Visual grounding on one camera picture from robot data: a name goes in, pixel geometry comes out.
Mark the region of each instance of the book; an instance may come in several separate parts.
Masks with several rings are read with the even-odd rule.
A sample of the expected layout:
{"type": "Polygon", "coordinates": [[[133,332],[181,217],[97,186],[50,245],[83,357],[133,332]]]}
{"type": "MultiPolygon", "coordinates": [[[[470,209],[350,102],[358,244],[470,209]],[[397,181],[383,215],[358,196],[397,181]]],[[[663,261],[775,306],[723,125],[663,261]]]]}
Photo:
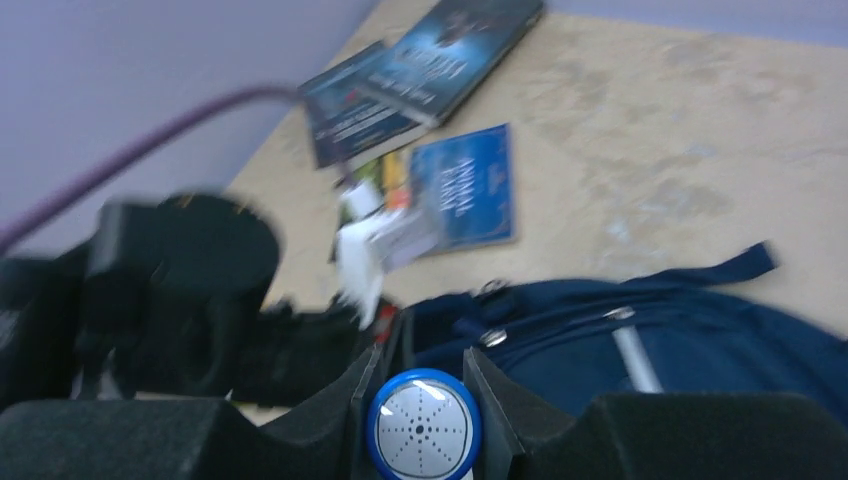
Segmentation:
{"type": "Polygon", "coordinates": [[[361,90],[428,127],[442,124],[518,43],[543,0],[441,0],[362,67],[361,90]]]}
{"type": "MultiPolygon", "coordinates": [[[[357,180],[368,179],[380,192],[383,198],[384,208],[387,210],[399,210],[407,208],[412,202],[412,193],[409,188],[409,167],[407,165],[407,152],[396,150],[386,153],[378,158],[366,162],[353,171],[357,180]]],[[[344,209],[339,211],[339,223],[336,230],[350,223],[350,214],[344,209]]],[[[330,252],[330,262],[336,260],[336,245],[330,252]]]]}
{"type": "Polygon", "coordinates": [[[509,242],[516,237],[509,126],[440,140],[413,150],[414,207],[435,220],[430,253],[509,242]]]}
{"type": "Polygon", "coordinates": [[[374,42],[299,87],[317,168],[345,160],[351,169],[359,168],[429,130],[358,90],[353,75],[386,50],[383,42],[374,42]]]}

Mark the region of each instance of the backpack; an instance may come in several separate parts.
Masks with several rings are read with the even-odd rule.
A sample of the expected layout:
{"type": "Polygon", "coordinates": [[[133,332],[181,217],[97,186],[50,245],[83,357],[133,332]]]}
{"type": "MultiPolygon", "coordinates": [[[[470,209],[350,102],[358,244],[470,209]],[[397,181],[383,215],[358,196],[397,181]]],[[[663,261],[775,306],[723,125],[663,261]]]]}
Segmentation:
{"type": "Polygon", "coordinates": [[[409,308],[396,327],[391,364],[396,371],[429,367],[461,377],[462,352],[475,347],[513,381],[578,416],[596,395],[634,390],[613,337],[632,326],[664,392],[795,392],[848,426],[844,341],[774,308],[708,289],[775,267],[760,243],[713,267],[621,283],[494,283],[476,294],[442,295],[409,308]]]}

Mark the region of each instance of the purple wall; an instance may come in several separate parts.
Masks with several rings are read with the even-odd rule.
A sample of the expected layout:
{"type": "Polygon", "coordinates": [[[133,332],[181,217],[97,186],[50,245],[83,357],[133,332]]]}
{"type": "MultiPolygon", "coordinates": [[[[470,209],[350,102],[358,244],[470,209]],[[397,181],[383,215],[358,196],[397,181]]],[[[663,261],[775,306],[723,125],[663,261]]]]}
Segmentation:
{"type": "MultiPolygon", "coordinates": [[[[0,222],[203,99],[317,73],[375,3],[6,0],[0,10],[0,222]]],[[[848,46],[848,0],[557,0],[553,6],[848,46]]],[[[79,241],[91,231],[99,205],[116,193],[226,185],[285,111],[252,106],[201,127],[26,246],[55,251],[79,241]]]]}

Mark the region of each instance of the table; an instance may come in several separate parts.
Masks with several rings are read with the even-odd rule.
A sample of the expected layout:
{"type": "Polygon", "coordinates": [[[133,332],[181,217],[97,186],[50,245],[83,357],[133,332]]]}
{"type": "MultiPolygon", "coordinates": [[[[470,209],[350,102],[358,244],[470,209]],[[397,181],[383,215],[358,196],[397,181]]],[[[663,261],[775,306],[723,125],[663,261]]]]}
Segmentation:
{"type": "MultiPolygon", "coordinates": [[[[336,61],[396,41],[434,3],[384,0],[336,61]]],[[[421,259],[386,291],[623,280],[770,240],[782,266],[727,290],[846,334],[846,78],[848,50],[550,14],[418,142],[509,122],[518,241],[421,259]]],[[[335,180],[313,170],[298,110],[232,183],[285,236],[270,299],[320,308],[335,292],[335,180]]]]}

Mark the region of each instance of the dark blue book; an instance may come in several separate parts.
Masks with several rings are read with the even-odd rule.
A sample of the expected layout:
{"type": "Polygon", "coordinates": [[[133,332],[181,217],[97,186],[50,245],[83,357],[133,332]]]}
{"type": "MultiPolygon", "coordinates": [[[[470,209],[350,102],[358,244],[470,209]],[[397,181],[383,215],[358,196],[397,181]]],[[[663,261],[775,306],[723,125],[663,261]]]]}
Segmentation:
{"type": "Polygon", "coordinates": [[[346,160],[355,170],[427,133],[427,127],[358,90],[353,75],[385,51],[383,42],[375,42],[300,86],[318,168],[346,160]]]}
{"type": "Polygon", "coordinates": [[[542,0],[442,0],[357,77],[368,95],[442,124],[536,24],[542,0]]]}

